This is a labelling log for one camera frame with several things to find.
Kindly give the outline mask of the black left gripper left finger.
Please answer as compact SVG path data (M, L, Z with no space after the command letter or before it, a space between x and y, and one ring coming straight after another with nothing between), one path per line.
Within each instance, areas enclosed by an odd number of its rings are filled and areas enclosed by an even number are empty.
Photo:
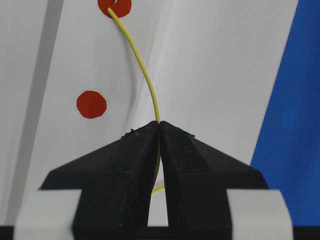
M151 121L119 140L51 170L42 190L81 190L77 233L125 233L148 225L159 124Z

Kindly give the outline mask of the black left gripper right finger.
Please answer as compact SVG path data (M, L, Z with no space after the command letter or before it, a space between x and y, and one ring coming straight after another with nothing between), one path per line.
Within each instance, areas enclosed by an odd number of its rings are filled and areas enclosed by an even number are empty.
M166 122L159 124L168 226L230 233L228 189L267 189L262 173Z

